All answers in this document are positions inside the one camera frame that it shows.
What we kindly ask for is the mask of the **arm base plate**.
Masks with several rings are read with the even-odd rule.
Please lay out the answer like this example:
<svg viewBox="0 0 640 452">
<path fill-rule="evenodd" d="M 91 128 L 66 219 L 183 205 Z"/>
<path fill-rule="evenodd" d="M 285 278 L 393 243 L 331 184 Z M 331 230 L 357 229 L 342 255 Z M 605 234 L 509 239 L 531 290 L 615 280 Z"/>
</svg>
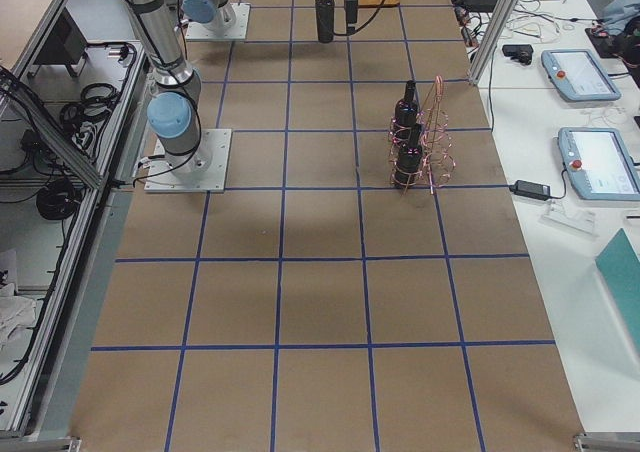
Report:
<svg viewBox="0 0 640 452">
<path fill-rule="evenodd" d="M 150 164 L 150 178 L 145 180 L 148 193 L 223 193 L 231 149 L 231 129 L 204 129 L 199 149 L 189 161 L 166 156 L 159 139 L 155 142 L 154 154 L 161 158 Z"/>
<path fill-rule="evenodd" d="M 189 18 L 186 31 L 188 42 L 244 41 L 247 37 L 251 5 L 228 3 L 219 9 L 210 22 Z"/>
</svg>

